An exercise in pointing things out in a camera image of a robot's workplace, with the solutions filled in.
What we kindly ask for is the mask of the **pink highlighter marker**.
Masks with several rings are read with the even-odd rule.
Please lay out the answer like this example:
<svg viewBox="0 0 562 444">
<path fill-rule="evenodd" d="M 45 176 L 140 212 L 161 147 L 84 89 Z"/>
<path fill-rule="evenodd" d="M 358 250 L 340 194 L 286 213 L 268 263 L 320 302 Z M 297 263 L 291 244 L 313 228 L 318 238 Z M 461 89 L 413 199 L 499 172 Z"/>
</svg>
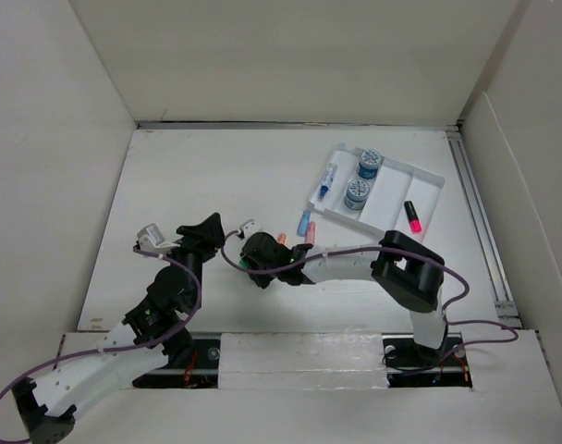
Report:
<svg viewBox="0 0 562 444">
<path fill-rule="evenodd" d="M 404 202 L 404 209 L 409 221 L 409 227 L 412 233 L 418 234 L 422 232 L 422 223 L 417 214 L 416 208 L 412 201 Z"/>
</svg>

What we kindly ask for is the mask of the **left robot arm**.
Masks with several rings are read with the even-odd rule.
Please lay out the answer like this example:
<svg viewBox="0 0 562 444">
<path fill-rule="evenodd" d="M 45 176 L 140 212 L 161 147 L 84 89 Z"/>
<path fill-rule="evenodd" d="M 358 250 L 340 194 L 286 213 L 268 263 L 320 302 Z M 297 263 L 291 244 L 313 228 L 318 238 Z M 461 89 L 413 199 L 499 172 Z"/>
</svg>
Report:
<svg viewBox="0 0 562 444">
<path fill-rule="evenodd" d="M 202 266 L 225 244 L 221 216 L 177 229 L 167 241 L 155 224 L 143 228 L 133 251 L 166 266 L 143 299 L 88 351 L 64 356 L 53 371 L 24 376 L 11 389 L 31 443 L 58 443 L 97 402 L 167 364 L 185 364 L 193 348 L 186 325 L 202 305 Z"/>
</svg>

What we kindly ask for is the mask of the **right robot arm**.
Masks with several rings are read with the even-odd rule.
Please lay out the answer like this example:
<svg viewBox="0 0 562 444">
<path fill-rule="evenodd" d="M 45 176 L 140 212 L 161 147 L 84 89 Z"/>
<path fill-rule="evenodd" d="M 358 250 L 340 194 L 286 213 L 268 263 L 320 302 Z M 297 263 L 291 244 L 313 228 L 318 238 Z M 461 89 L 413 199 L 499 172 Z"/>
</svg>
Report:
<svg viewBox="0 0 562 444">
<path fill-rule="evenodd" d="M 413 330 L 410 366 L 420 368 L 446 353 L 448 327 L 444 321 L 442 285 L 443 258 L 396 230 L 386 232 L 376 251 L 361 247 L 318 248 L 311 243 L 293 248 L 272 235 L 257 232 L 246 239 L 240 262 L 253 273 L 250 279 L 262 289 L 277 279 L 291 286 L 316 285 L 326 281 L 360 280 L 379 286 L 409 311 Z"/>
</svg>

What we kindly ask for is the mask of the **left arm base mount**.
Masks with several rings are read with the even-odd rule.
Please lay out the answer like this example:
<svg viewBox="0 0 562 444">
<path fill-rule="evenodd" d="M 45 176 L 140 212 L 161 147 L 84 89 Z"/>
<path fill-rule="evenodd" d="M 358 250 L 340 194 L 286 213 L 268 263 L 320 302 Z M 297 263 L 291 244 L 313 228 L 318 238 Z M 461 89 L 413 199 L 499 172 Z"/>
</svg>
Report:
<svg viewBox="0 0 562 444">
<path fill-rule="evenodd" d="M 139 376 L 135 389 L 217 389 L 221 358 L 221 333 L 184 330 L 166 342 L 174 354 L 166 365 Z"/>
</svg>

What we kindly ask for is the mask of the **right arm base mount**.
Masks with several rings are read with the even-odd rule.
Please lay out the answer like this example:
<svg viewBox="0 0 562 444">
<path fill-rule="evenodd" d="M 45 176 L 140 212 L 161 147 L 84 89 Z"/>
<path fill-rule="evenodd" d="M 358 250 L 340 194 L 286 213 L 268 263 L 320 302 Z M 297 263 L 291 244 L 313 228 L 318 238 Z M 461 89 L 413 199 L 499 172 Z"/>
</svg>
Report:
<svg viewBox="0 0 562 444">
<path fill-rule="evenodd" d="M 440 350 L 418 345 L 411 335 L 383 335 L 384 355 L 390 389 L 472 388 L 465 351 L 445 355 L 462 343 L 459 333 L 448 335 Z"/>
</svg>

